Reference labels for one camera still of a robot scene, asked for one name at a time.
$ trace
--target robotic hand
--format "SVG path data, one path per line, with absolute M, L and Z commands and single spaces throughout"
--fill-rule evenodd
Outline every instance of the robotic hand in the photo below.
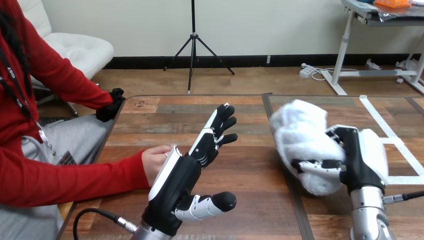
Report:
M 230 192 L 191 195 L 202 169 L 217 157 L 218 149 L 237 140 L 235 133 L 223 135 L 236 124 L 233 113 L 230 104 L 219 106 L 187 154 L 172 148 L 148 194 L 141 226 L 130 230 L 131 240 L 170 240 L 183 221 L 199 221 L 234 209 L 236 197 Z
M 344 163 L 329 159 L 293 164 L 300 171 L 331 177 L 347 186 L 352 203 L 352 240 L 394 240 L 384 207 L 393 201 L 384 197 L 389 167 L 380 138 L 370 129 L 358 131 L 345 125 L 334 125 L 326 134 L 343 146 Z

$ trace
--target red sleeve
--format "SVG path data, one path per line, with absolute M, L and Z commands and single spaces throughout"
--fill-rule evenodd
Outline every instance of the red sleeve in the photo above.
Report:
M 53 205 L 148 187 L 142 152 L 114 163 L 56 166 L 0 147 L 0 204 Z
M 8 1 L 25 45 L 30 73 L 61 99 L 99 109 L 113 103 L 112 97 L 63 59 L 37 33 L 16 0 Z

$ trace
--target wooden floor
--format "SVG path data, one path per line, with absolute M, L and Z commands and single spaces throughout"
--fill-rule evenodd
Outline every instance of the wooden floor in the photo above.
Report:
M 192 94 L 263 94 L 335 96 L 326 81 L 301 78 L 299 67 L 196 68 L 191 83 Z M 136 95 L 187 94 L 188 69 L 116 70 L 104 69 L 94 78 L 104 90 L 122 88 L 125 97 Z M 350 96 L 420 96 L 407 83 L 397 83 L 395 77 L 344 77 L 340 85 Z M 76 105 L 79 115 L 94 113 Z M 70 113 L 63 103 L 39 106 L 43 117 L 66 117 Z

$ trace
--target black hair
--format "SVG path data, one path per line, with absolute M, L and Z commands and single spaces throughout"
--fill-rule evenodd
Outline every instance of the black hair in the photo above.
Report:
M 30 64 L 27 55 L 24 52 L 24 45 L 20 40 L 16 31 L 16 20 L 4 12 L 0 8 L 0 28 L 1 35 L 6 40 L 10 49 L 16 56 L 23 70 L 23 78 L 25 83 L 26 93 L 31 96 L 33 94 L 30 81 Z

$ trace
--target tripod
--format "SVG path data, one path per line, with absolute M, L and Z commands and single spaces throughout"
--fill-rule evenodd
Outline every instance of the tripod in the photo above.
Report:
M 175 58 L 178 57 L 178 55 L 181 53 L 181 51 L 183 51 L 183 49 L 187 46 L 187 44 L 189 44 L 189 42 L 192 41 L 191 42 L 190 73 L 188 74 L 188 94 L 190 94 L 190 88 L 191 88 L 191 85 L 192 85 L 192 76 L 193 76 L 193 70 L 194 70 L 193 68 L 194 68 L 194 64 L 195 64 L 195 61 L 196 61 L 196 40 L 198 40 L 207 50 L 209 50 L 209 52 L 211 54 L 213 54 L 213 56 L 215 57 L 216 60 L 218 60 L 218 62 L 221 64 L 221 66 L 228 69 L 234 75 L 233 70 L 231 70 L 231 68 L 227 67 L 224 64 L 224 62 L 221 60 L 221 58 L 219 56 L 217 56 L 214 53 L 214 51 L 212 51 L 206 45 L 206 43 L 204 43 L 200 39 L 199 35 L 196 33 L 195 0 L 191 0 L 191 26 L 192 26 L 192 29 L 193 29 L 193 33 L 190 35 L 190 38 L 184 43 L 184 45 L 181 47 L 181 49 L 172 58 L 172 61 L 170 62 L 170 64 L 165 66 L 165 68 L 163 69 L 164 71 L 166 71 L 168 69 L 168 66 L 172 66 L 172 64 L 175 61 Z

